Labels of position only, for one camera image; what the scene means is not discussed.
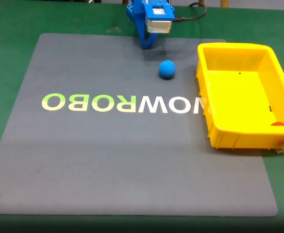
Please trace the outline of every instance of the table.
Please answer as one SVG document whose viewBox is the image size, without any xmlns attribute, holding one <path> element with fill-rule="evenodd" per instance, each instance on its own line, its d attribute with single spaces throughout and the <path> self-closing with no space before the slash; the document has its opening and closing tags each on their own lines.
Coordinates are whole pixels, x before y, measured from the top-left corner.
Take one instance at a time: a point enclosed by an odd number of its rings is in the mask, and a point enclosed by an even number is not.
<svg viewBox="0 0 284 233">
<path fill-rule="evenodd" d="M 81 33 L 137 36 L 122 4 L 0 0 L 0 138 L 31 55 L 41 33 Z M 193 9 L 176 7 L 189 17 Z M 202 9 L 195 9 L 196 14 Z M 221 38 L 272 47 L 284 70 L 284 11 L 209 8 L 200 21 L 173 25 L 170 37 Z M 284 227 L 284 155 L 264 151 L 264 162 L 277 201 L 274 218 L 161 216 L 0 216 L 0 230 L 79 228 L 113 231 L 218 230 L 248 231 L 252 227 Z"/>
</svg>

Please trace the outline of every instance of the mat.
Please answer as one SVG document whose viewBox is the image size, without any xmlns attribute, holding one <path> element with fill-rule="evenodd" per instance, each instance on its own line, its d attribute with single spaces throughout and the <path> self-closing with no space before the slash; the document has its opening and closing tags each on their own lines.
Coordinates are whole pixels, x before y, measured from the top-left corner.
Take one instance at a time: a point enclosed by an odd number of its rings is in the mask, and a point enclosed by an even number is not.
<svg viewBox="0 0 284 233">
<path fill-rule="evenodd" d="M 276 215 L 260 152 L 207 138 L 197 45 L 214 41 L 42 34 L 0 142 L 0 214 Z"/>
</svg>

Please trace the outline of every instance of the yellow container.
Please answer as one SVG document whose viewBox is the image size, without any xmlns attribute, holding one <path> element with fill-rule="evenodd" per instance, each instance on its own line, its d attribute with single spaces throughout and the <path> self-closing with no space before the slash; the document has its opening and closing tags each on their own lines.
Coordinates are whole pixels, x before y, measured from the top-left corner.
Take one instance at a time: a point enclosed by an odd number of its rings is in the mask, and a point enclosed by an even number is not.
<svg viewBox="0 0 284 233">
<path fill-rule="evenodd" d="M 214 148 L 284 149 L 284 73 L 268 46 L 198 46 L 197 78 Z"/>
</svg>

